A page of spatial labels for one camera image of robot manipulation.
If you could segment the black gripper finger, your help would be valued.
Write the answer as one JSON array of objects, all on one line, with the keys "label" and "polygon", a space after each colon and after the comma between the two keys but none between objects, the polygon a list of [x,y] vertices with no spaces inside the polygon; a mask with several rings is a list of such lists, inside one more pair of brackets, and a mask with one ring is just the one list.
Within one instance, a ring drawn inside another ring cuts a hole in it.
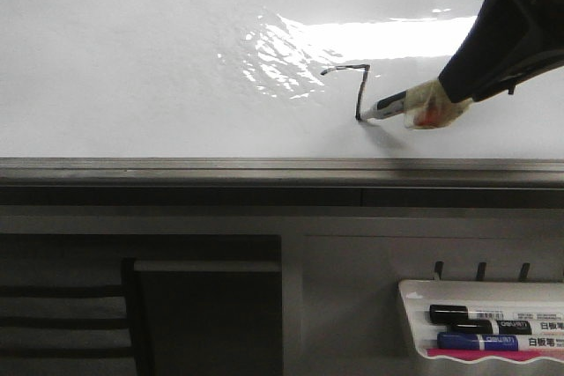
[{"label": "black gripper finger", "polygon": [[563,65],[563,43],[516,48],[492,67],[485,80],[472,90],[471,98],[480,102]]},{"label": "black gripper finger", "polygon": [[516,48],[533,47],[531,17],[520,0],[484,0],[479,15],[438,79],[453,103],[472,90]]}]

